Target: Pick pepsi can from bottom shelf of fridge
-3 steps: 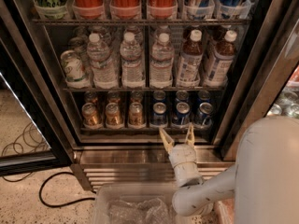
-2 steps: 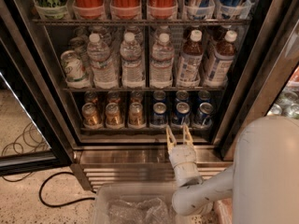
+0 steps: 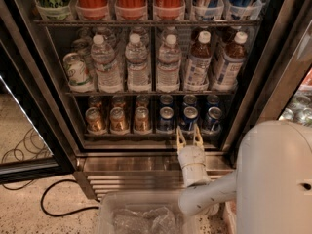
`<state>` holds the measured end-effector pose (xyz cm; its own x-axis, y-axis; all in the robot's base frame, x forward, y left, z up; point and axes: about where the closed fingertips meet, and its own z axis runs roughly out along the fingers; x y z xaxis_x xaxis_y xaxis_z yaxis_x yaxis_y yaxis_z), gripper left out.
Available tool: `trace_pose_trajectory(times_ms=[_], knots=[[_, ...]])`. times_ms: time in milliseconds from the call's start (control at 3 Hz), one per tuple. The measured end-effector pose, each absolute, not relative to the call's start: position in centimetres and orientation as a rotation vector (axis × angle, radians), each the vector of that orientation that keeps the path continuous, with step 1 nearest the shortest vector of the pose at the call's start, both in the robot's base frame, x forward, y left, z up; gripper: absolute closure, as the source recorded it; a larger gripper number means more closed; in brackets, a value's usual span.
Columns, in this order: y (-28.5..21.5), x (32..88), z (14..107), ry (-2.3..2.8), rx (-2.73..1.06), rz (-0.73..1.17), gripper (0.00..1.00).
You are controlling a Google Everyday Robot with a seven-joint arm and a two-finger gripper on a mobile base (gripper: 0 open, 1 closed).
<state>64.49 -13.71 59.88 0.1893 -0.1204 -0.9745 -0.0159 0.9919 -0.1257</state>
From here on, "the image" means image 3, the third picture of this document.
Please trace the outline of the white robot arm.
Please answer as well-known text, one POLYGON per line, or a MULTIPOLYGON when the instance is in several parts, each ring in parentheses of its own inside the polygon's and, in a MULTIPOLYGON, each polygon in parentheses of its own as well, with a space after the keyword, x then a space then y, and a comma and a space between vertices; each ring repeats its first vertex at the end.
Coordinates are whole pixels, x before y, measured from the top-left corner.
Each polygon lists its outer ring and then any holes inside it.
POLYGON ((312 129, 287 121, 251 128, 237 168, 179 197, 186 215, 234 199, 237 234, 312 234, 312 129))

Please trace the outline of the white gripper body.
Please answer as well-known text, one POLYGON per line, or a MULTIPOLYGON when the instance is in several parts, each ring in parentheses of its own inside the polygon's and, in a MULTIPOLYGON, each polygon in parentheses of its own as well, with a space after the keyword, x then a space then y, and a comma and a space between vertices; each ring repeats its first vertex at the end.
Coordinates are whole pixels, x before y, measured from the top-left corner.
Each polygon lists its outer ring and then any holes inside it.
POLYGON ((177 154, 185 187, 211 182, 206 171, 205 151, 201 147, 187 145, 180 149, 177 154))

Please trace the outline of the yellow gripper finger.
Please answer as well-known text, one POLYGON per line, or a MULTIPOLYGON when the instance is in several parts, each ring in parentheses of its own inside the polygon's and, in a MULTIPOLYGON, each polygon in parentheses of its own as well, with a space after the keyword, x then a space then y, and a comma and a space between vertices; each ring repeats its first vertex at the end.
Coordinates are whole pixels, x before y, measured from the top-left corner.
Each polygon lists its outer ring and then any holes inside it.
POLYGON ((202 135, 197 124, 194 125, 193 144, 199 148, 204 148, 202 135))
POLYGON ((177 152, 180 152, 186 146, 186 140, 180 127, 176 128, 176 146, 177 152))

